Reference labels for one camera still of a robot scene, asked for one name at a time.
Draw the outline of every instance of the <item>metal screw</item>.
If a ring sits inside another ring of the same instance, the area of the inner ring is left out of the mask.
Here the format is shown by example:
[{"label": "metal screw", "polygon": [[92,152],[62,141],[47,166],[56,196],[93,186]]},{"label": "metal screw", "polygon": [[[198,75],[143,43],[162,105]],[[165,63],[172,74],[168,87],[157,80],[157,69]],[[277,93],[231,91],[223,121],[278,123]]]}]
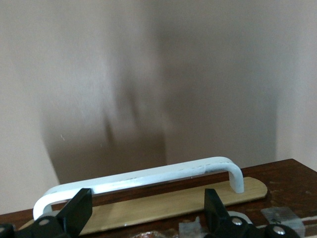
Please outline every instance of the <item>metal screw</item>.
[{"label": "metal screw", "polygon": [[285,230],[282,227],[275,226],[273,227],[273,231],[275,231],[279,235],[285,235]]},{"label": "metal screw", "polygon": [[49,223],[50,221],[49,221],[49,219],[44,219],[44,220],[41,220],[40,222],[39,222],[39,225],[40,226],[44,226],[44,225],[46,225],[47,223]]},{"label": "metal screw", "polygon": [[237,226],[242,225],[242,221],[241,221],[239,218],[237,218],[237,217],[234,217],[234,218],[232,219],[232,223],[235,224],[235,225],[237,225]]}]

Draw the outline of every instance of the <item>black plastic part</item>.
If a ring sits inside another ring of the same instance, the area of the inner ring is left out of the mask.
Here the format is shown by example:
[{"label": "black plastic part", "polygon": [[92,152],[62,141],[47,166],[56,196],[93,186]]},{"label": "black plastic part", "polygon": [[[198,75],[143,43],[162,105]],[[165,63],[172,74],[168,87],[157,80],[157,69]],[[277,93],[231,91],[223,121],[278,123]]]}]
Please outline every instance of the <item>black plastic part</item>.
[{"label": "black plastic part", "polygon": [[91,189],[83,188],[63,207],[56,218],[64,231],[72,238],[76,238],[88,222],[92,212]]},{"label": "black plastic part", "polygon": [[[274,227],[281,227],[283,228],[283,230],[285,231],[285,234],[280,235],[278,233],[276,233],[273,228]],[[299,235],[291,228],[289,228],[288,226],[282,225],[282,224],[270,224],[265,228],[265,234],[267,237],[270,238],[300,238]]]},{"label": "black plastic part", "polygon": [[0,238],[12,238],[14,226],[12,224],[0,224]]},{"label": "black plastic part", "polygon": [[[300,238],[293,229],[281,224],[268,225],[264,231],[240,217],[230,217],[214,189],[205,190],[205,216],[210,234],[204,238]],[[278,234],[274,227],[283,228],[284,232]]]},{"label": "black plastic part", "polygon": [[207,227],[211,233],[214,233],[220,224],[230,217],[214,189],[205,189],[204,210]]},{"label": "black plastic part", "polygon": [[81,189],[56,217],[45,216],[15,231],[12,224],[0,224],[0,238],[76,238],[92,214],[92,192]]}]

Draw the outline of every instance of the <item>white wall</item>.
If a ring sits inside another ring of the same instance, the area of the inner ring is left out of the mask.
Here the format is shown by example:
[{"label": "white wall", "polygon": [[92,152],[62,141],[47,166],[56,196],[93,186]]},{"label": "white wall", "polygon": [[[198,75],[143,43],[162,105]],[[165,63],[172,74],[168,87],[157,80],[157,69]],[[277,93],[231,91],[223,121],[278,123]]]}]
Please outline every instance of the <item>white wall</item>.
[{"label": "white wall", "polygon": [[317,170],[316,4],[0,2],[0,213],[209,156]]},{"label": "white wall", "polygon": [[37,112],[0,34],[0,214],[31,208],[58,180]]}]

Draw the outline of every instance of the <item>white handle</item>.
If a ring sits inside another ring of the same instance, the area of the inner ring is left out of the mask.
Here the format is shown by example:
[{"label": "white handle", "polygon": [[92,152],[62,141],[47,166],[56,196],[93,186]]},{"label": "white handle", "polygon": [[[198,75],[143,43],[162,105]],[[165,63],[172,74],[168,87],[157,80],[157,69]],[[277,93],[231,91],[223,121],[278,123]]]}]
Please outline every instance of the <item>white handle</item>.
[{"label": "white handle", "polygon": [[244,192],[243,175],[240,168],[228,158],[211,157],[55,186],[49,189],[35,203],[33,218],[36,220],[42,214],[51,212],[52,208],[50,204],[71,199],[82,188],[91,188],[93,194],[100,194],[215,171],[228,171],[232,189],[236,193]]}]

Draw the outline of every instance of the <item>light wooden board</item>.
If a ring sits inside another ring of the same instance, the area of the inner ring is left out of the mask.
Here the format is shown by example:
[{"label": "light wooden board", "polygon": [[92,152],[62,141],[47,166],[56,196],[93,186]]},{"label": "light wooden board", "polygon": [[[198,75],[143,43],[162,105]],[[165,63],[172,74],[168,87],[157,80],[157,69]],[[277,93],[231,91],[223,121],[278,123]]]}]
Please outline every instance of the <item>light wooden board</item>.
[{"label": "light wooden board", "polygon": [[238,194],[225,181],[93,207],[81,235],[202,211],[205,188],[214,188],[225,206],[263,198],[267,193],[266,185],[255,178],[244,178],[244,186],[245,192]]}]

